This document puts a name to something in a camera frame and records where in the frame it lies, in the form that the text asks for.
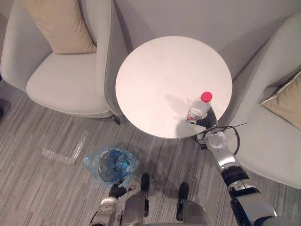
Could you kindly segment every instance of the round white table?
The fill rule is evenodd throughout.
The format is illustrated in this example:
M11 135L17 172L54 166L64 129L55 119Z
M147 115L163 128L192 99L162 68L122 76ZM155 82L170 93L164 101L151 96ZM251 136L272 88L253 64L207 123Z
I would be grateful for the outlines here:
M187 37L153 39L123 62L116 80L119 106L140 130L163 138L191 137L204 127L188 124L186 114L204 91L213 95L216 118L232 93L230 71L208 45Z

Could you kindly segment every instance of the wire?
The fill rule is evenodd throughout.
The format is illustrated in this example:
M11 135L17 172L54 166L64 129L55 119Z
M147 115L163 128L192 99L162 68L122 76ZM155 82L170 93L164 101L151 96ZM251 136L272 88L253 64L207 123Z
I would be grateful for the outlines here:
M248 122L243 123L243 124L240 124L240 125L237 125L237 126L242 126L242 125L245 125L245 124L248 124ZM237 155L237 153L238 153L238 151L239 151L239 148L240 148L240 136L239 136L239 134L238 134L237 129L235 128L235 127L237 127L237 126L214 126L214 127L210 128L210 129L207 129L205 132L203 132L204 135L203 135L202 139L204 139L205 135L206 135L209 131L211 131L211 130L213 130L213 129L221 129L221 130L215 131L215 132L213 132L213 133L217 133L217 132L221 132L221 131L224 132L226 129L233 129L234 132L235 132L235 135L236 135L236 139L237 139L237 147L236 147L236 150L235 150L235 152L234 152L233 154L234 154L234 155Z

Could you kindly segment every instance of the plastic bag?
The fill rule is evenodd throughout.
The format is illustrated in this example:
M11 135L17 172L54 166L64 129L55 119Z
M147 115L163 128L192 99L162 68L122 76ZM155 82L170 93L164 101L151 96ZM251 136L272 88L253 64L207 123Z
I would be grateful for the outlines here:
M85 156L84 165L101 185L111 186L118 179L123 179L120 186L127 187L139 161L125 149L103 147L93 155Z

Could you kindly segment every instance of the plastic bottle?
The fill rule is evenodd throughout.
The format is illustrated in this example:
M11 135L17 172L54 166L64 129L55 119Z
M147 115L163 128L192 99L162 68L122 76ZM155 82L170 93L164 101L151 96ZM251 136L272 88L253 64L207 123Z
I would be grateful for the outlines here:
M190 107L187 113L187 120L199 120L207 116L211 104L212 94L204 92L199 101L196 101Z

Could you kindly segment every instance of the pillow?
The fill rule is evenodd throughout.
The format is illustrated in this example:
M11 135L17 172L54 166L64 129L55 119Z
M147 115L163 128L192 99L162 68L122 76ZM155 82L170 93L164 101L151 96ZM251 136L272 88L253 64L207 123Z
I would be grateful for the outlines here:
M301 130L301 71L261 106Z
M78 0L21 0L21 2L55 53L96 52L81 17Z

